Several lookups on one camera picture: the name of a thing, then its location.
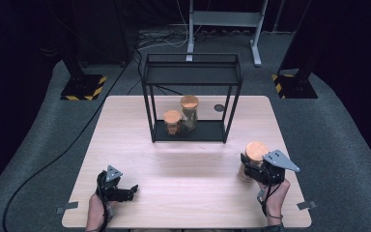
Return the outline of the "person's right hand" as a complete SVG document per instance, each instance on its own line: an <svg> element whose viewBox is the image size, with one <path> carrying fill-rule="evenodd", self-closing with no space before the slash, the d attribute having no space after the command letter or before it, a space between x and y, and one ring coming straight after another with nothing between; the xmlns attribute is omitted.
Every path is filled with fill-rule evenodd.
<svg viewBox="0 0 371 232"><path fill-rule="evenodd" d="M291 183L284 180L281 184L271 187L261 183L258 183L258 186L260 191L257 194L257 200L265 216L282 217L282 205Z"/></svg>

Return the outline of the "tall glass jar wooden lid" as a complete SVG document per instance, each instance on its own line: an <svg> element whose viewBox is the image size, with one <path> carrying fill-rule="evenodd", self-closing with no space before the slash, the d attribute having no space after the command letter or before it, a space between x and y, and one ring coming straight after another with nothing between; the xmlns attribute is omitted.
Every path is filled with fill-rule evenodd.
<svg viewBox="0 0 371 232"><path fill-rule="evenodd" d="M249 142L245 146L243 157L255 166L260 166L263 163L263 155L269 152L269 148L260 141ZM241 162L239 169L239 177L242 181L252 183L253 179L244 174L244 164Z"/></svg>

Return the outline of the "medium glass jar wooden lid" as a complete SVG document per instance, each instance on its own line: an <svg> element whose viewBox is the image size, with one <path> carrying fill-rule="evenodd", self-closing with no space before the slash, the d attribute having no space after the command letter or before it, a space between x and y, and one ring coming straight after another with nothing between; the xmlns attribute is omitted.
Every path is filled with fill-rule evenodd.
<svg viewBox="0 0 371 232"><path fill-rule="evenodd" d="M198 122L198 104L198 98L193 95L185 95L181 98L183 124L189 131L193 131L196 128Z"/></svg>

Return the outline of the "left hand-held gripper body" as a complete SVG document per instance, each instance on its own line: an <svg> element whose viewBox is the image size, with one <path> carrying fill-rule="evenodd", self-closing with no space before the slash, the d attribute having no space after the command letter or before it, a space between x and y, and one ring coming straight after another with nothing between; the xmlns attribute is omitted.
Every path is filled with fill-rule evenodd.
<svg viewBox="0 0 371 232"><path fill-rule="evenodd" d="M96 194L102 202L117 201L119 198L118 184L123 175L112 165L108 165L105 170L98 175Z"/></svg>

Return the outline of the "grey metal stand frame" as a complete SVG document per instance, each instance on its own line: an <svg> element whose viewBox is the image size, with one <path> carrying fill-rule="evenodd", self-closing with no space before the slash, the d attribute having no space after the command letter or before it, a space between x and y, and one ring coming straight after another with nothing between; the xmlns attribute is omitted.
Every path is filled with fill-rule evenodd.
<svg viewBox="0 0 371 232"><path fill-rule="evenodd" d="M193 60L195 26L246 27L255 29L254 37L249 45L254 66L261 67L262 61L259 54L258 42L262 32L268 3L269 0L262 0L261 10L257 13L211 12L196 11L194 9L194 0L189 0L188 44L185 59L188 62Z"/></svg>

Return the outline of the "black stand with striped base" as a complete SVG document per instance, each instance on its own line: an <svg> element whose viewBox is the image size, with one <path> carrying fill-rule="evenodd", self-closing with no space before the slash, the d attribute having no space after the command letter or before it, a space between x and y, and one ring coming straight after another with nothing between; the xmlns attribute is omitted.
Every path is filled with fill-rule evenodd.
<svg viewBox="0 0 371 232"><path fill-rule="evenodd" d="M297 69L295 74L282 74L283 70ZM276 92L281 99L317 99L318 96L309 81L313 65L305 62L301 65L289 65L283 62L277 74L272 76Z"/></svg>
<svg viewBox="0 0 371 232"><path fill-rule="evenodd" d="M85 74L72 53L67 50L61 53L61 57L70 74L70 79L61 93L61 99L68 101L96 100L106 77L101 74Z"/></svg>

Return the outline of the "grey tape strip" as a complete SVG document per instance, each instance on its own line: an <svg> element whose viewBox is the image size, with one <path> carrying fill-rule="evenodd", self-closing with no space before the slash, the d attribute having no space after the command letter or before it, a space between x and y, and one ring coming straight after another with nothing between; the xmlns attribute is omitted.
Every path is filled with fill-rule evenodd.
<svg viewBox="0 0 371 232"><path fill-rule="evenodd" d="M58 207L55 210L55 214L62 215L66 210L75 209L77 207L78 207L78 202L77 201L75 201L75 202L68 202L68 203L65 203L63 207Z"/></svg>
<svg viewBox="0 0 371 232"><path fill-rule="evenodd" d="M300 210L310 210L310 209L313 209L313 208L316 208L317 207L317 203L313 200L310 200L310 201L303 201L303 202L300 202L297 204L297 207L300 209Z"/></svg>

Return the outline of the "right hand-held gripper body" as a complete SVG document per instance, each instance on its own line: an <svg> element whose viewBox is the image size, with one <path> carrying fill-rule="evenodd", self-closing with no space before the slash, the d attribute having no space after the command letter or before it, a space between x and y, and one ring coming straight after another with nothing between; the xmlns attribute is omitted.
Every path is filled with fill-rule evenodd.
<svg viewBox="0 0 371 232"><path fill-rule="evenodd" d="M256 181L266 186L274 186L284 181L286 170L299 172L300 168L280 150L275 150L263 155L257 170Z"/></svg>

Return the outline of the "small glass jar wooden lid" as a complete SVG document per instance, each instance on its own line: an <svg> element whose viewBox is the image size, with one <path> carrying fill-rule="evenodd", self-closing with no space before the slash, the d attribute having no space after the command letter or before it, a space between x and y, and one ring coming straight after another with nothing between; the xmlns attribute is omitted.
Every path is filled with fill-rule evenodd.
<svg viewBox="0 0 371 232"><path fill-rule="evenodd" d="M177 110L167 110L163 114L163 121L170 135L175 135L181 130L181 120L181 113Z"/></svg>

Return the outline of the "black metal shelf rack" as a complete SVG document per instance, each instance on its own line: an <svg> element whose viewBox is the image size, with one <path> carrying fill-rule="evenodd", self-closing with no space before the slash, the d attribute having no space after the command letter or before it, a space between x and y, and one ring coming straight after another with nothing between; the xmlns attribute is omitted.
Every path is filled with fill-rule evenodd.
<svg viewBox="0 0 371 232"><path fill-rule="evenodd" d="M156 141L226 142L243 85L240 57L236 53L149 53L141 76L151 138ZM198 98L198 122L194 130L183 124L175 135L167 132L163 114L178 110L181 98ZM225 106L223 112L214 110Z"/></svg>

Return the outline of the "person's left hand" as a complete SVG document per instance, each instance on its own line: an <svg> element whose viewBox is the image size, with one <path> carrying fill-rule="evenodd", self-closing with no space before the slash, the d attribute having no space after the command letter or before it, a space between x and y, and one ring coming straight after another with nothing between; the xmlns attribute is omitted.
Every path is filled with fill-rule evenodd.
<svg viewBox="0 0 371 232"><path fill-rule="evenodd" d="M85 232L103 232L112 217L111 202L103 203L94 193L89 199L89 209Z"/></svg>

